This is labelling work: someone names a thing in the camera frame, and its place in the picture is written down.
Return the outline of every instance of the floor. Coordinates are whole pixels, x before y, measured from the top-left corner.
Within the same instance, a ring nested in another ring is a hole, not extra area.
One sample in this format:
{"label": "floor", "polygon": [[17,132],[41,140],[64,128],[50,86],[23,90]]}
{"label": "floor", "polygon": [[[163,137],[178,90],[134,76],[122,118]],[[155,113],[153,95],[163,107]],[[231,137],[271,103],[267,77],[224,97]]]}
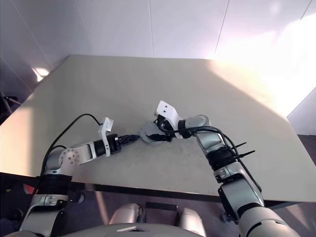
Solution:
{"label": "floor", "polygon": [[[299,137],[316,164],[316,136]],[[176,204],[179,210],[183,207],[195,210],[203,220],[208,237],[237,237],[239,234],[237,225],[222,223],[219,220],[219,215],[224,211],[220,203],[93,191],[83,193],[85,195],[83,203],[70,203],[66,207],[68,220],[62,230],[62,235],[103,225],[107,221],[103,210],[107,210],[108,216],[111,217],[114,211],[123,204],[135,202],[145,205],[147,201]],[[24,194],[22,184],[17,182],[11,192],[6,194],[1,192],[0,200],[1,217],[3,217],[11,207],[26,208],[29,195]],[[149,223],[173,224],[176,217],[174,211],[147,209],[146,212]],[[316,235],[316,203],[300,203],[276,209],[275,212],[300,236],[314,237]]]}

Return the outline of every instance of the beige tabletop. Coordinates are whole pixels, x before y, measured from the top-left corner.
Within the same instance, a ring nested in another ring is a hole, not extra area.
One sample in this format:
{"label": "beige tabletop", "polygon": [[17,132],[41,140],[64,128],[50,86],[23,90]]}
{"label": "beige tabletop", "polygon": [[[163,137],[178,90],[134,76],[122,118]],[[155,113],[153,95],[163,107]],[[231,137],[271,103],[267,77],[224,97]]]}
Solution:
{"label": "beige tabletop", "polygon": [[[160,100],[182,118],[209,116],[235,144],[270,200],[316,201],[316,167],[255,75],[202,59],[71,56],[0,127],[0,172],[36,176],[55,137],[78,115],[114,119],[113,133],[138,133]],[[58,144],[98,139],[86,117]],[[217,196],[218,184],[195,138],[157,147],[143,141],[81,165],[77,182]]]}

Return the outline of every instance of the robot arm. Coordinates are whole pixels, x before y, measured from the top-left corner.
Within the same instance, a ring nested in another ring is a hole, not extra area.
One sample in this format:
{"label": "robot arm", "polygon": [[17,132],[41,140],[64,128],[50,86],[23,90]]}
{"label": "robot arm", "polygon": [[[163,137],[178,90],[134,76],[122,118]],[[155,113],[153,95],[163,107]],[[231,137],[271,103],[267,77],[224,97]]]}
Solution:
{"label": "robot arm", "polygon": [[56,149],[49,154],[38,191],[33,196],[20,231],[31,231],[45,237],[56,236],[55,230],[63,222],[63,209],[68,202],[69,186],[76,168],[102,155],[109,157],[116,154],[121,151],[122,146],[139,138],[137,135],[108,135],[112,125],[113,120],[106,117],[98,130],[100,140],[64,150]]}
{"label": "robot arm", "polygon": [[161,142],[162,136],[166,137],[166,141],[195,136],[217,182],[221,184],[218,193],[223,207],[232,220],[239,224],[242,237],[298,237],[275,212],[264,207],[260,186],[239,159],[249,153],[239,155],[234,152],[225,142],[225,135],[209,126],[206,116],[181,119],[174,107],[164,101],[160,101],[156,115],[158,118],[154,124],[157,129],[145,131],[143,136],[145,134],[147,138],[144,140],[155,143],[157,138]]}

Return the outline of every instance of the black cable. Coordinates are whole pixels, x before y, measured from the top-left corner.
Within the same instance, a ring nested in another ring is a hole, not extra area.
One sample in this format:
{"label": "black cable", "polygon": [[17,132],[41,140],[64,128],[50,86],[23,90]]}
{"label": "black cable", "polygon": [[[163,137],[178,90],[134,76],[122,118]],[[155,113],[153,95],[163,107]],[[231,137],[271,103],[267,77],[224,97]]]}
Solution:
{"label": "black cable", "polygon": [[67,149],[67,147],[63,146],[63,145],[57,145],[57,146],[54,146],[51,151],[55,150],[56,148],[64,148],[64,149]]}
{"label": "black cable", "polygon": [[257,186],[257,188],[259,189],[260,192],[262,192],[262,189],[260,187],[260,185],[256,182],[256,180],[252,177],[252,175],[250,174],[249,170],[247,169],[247,167],[244,165],[244,163],[242,162],[242,160],[238,157],[239,153],[238,150],[235,146],[235,144],[233,143],[233,141],[227,136],[225,135],[220,129],[216,128],[216,127],[212,127],[212,126],[201,126],[201,127],[190,127],[190,128],[184,128],[184,129],[179,129],[179,130],[166,130],[163,129],[163,124],[161,126],[158,126],[158,129],[164,133],[169,133],[169,134],[174,134],[174,133],[178,133],[178,132],[191,132],[191,133],[196,133],[199,131],[210,131],[210,132],[216,132],[218,134],[220,134],[223,138],[223,142],[224,144],[227,146],[227,148],[236,156],[236,159],[238,160],[238,162],[241,164],[241,166],[244,168],[244,170],[246,171],[246,173],[248,174],[249,178],[254,182],[254,184]]}

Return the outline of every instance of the silver arm segment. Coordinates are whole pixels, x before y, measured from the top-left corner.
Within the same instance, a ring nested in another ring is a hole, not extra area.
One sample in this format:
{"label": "silver arm segment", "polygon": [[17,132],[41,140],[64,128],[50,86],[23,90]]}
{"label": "silver arm segment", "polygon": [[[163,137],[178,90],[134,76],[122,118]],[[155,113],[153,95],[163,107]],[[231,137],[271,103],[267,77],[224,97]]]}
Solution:
{"label": "silver arm segment", "polygon": [[116,134],[108,136],[106,133],[111,131],[112,125],[113,120],[105,117],[98,130],[100,140],[54,150],[49,154],[44,174],[40,177],[38,192],[32,198],[20,231],[50,237],[57,226],[57,219],[63,215],[67,205],[68,189],[76,168],[99,156],[115,154],[121,150],[121,145],[133,142],[124,140],[128,135],[121,137],[120,141]]}
{"label": "silver arm segment", "polygon": [[[160,101],[156,114],[164,117],[173,130],[209,126],[207,116],[198,115],[183,120],[174,107]],[[204,155],[208,159],[214,176],[221,184],[218,189],[225,211],[239,224],[242,237],[298,237],[275,212],[264,207],[264,200],[256,184],[234,156],[229,157],[229,149],[223,138],[216,132],[198,131],[192,134],[197,138]],[[184,138],[179,133],[177,138]]]}

